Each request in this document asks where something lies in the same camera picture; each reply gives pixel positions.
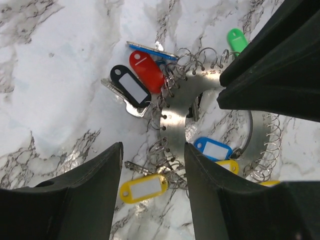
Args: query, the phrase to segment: black plastic part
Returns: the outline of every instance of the black plastic part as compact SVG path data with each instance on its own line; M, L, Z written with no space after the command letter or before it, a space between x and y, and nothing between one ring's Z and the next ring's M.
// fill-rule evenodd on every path
M120 75L116 74L116 70L120 70ZM121 85L119 80L123 77L123 75L129 74L133 81L135 81L147 94L144 100L142 102L137 102L137 100L127 91L127 89L124 88L124 86ZM132 106L136 108L145 108L149 106L151 101L151 93L149 90L139 81L139 79L133 74L132 71L130 71L129 68L123 65L116 65L114 66L110 71L110 78L114 85L120 89L125 97L129 100L129 102L132 104Z
M320 182L266 187L184 149L196 240L318 240Z
M36 187L0 189L1 239L109 239L122 156L118 142Z
M286 0L220 77L220 108L320 122L320 1Z

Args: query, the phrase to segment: metal plate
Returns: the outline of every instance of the metal plate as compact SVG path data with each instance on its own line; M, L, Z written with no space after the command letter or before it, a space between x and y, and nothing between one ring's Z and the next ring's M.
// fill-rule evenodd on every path
M210 63L208 63L204 64L204 71L198 67L195 75L192 74L192 71L187 72L187 80L181 79L177 82L180 88L173 87L171 89L174 97L168 96L165 99L168 107L165 105L161 112L164 117L160 119L160 137L163 141L162 144L166 145L168 149L164 154L168 158L175 158L175 161L170 162L171 165L177 163L177 161L182 164L185 163L184 152L185 143L187 142L185 124L190 105L201 93L210 89L222 88L220 85L220 75L226 67L227 66L224 65L223 68L220 68L215 65L214 68L210 68ZM260 152L265 151L267 148L264 143L268 142L269 139L266 137L266 134L270 133L267 125L271 121L267 115L267 112L252 112L252 136L241 159L237 161L240 167L240 176L242 176L244 166L258 159ZM177 173L183 176L185 170Z

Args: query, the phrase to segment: key head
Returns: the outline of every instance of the key head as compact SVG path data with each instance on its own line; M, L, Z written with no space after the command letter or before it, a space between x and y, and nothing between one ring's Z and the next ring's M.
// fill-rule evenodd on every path
M151 93L159 94L161 87L165 84L165 76L151 56L136 50L131 53L129 62L146 88Z
M114 66L110 71L110 78L132 106L145 108L150 104L150 92L126 66Z

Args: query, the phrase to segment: marble countertop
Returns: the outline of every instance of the marble countertop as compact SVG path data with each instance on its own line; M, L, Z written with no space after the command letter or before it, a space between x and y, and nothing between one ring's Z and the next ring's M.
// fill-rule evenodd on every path
M143 164L158 132L126 112L101 85L129 65L126 41L167 52L228 48L227 32L252 40L282 0L2 0L0 2L0 186L33 187L123 142L124 160ZM187 139L210 134L243 144L243 111L210 110L186 126ZM280 116L281 156L273 180L320 179L320 124ZM135 177L123 169L120 184ZM110 239L193 240L183 190L128 205L118 198Z

